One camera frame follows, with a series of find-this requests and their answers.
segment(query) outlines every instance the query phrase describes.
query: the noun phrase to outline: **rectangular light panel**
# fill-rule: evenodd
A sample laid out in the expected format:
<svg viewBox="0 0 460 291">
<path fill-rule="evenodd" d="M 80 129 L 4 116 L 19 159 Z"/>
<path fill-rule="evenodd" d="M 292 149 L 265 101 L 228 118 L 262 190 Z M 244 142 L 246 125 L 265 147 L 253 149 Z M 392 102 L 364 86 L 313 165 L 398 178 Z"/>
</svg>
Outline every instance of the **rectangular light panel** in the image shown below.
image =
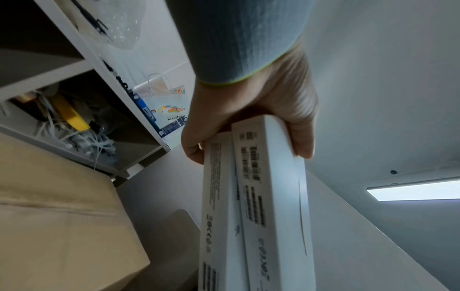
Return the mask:
<svg viewBox="0 0 460 291">
<path fill-rule="evenodd" d="M 378 201 L 460 199 L 460 180 L 431 181 L 417 185 L 396 185 L 367 190 Z"/>
</svg>

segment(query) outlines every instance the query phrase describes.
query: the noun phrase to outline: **colorful illustration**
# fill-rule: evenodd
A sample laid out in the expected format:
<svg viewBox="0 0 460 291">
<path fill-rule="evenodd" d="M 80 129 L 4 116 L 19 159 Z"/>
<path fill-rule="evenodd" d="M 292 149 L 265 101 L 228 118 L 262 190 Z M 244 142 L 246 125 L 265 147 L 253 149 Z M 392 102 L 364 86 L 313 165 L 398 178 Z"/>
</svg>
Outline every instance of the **colorful illustration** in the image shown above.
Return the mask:
<svg viewBox="0 0 460 291">
<path fill-rule="evenodd" d="M 167 113 L 179 113 L 179 112 L 184 111 L 184 110 L 185 110 L 185 108 L 179 108 L 177 106 L 166 105 L 166 106 L 163 106 L 162 108 L 160 108 L 158 110 L 152 109 L 152 113 L 157 113 L 157 112 L 164 113 L 165 111 Z"/>
</svg>

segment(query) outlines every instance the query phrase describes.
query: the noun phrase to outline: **gray sleeve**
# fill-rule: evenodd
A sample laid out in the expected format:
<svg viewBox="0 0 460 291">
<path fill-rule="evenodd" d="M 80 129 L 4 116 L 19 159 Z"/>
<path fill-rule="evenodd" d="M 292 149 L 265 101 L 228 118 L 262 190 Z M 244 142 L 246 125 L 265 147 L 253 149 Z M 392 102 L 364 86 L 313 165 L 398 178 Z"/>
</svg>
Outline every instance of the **gray sleeve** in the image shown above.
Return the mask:
<svg viewBox="0 0 460 291">
<path fill-rule="evenodd" d="M 197 78 L 249 77 L 299 38 L 314 0 L 166 0 Z"/>
</svg>

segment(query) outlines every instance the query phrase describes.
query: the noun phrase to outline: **ceiling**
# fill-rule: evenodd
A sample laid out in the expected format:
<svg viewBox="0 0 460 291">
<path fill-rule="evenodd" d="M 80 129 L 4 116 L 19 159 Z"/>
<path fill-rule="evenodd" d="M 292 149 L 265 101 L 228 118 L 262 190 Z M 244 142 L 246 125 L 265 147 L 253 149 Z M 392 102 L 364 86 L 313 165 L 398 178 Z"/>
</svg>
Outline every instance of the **ceiling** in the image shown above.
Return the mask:
<svg viewBox="0 0 460 291">
<path fill-rule="evenodd" d="M 460 200 L 366 192 L 460 176 L 460 1 L 317 1 L 305 32 L 320 98 L 307 167 L 460 291 Z"/>
</svg>

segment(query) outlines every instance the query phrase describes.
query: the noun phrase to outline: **barcode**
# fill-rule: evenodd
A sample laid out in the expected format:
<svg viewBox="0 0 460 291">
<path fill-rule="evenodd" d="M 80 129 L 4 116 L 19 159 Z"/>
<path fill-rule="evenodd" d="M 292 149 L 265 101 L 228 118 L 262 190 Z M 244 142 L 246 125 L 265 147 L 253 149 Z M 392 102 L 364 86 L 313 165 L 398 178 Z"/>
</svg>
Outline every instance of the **barcode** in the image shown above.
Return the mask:
<svg viewBox="0 0 460 291">
<path fill-rule="evenodd" d="M 246 193 L 246 203 L 248 207 L 248 218 L 250 221 L 253 221 L 253 210 L 251 208 L 251 199 L 249 198 L 249 187 L 244 186 L 244 192 Z"/>
<path fill-rule="evenodd" d="M 211 266 L 207 266 L 207 290 L 211 290 Z"/>
<path fill-rule="evenodd" d="M 212 269 L 212 291 L 216 291 L 216 269 Z"/>
<path fill-rule="evenodd" d="M 257 200 L 255 199 L 255 189 L 251 187 L 251 197 L 253 199 L 253 208 L 254 208 L 254 222 L 259 224 L 259 213 L 257 211 Z"/>
<path fill-rule="evenodd" d="M 251 155 L 251 168 L 252 168 L 253 180 L 260 181 L 259 161 L 257 160 L 257 146 L 249 147 L 249 152 Z"/>
<path fill-rule="evenodd" d="M 206 290 L 206 262 L 203 262 L 203 290 Z"/>
<path fill-rule="evenodd" d="M 265 212 L 264 212 L 264 204 L 262 203 L 262 196 L 259 196 L 258 199 L 259 199 L 260 225 L 265 227 Z"/>
<path fill-rule="evenodd" d="M 247 147 L 241 148 L 241 159 L 243 160 L 243 177 L 249 180 L 250 177 L 249 177 L 249 161 L 248 161 Z"/>
</svg>

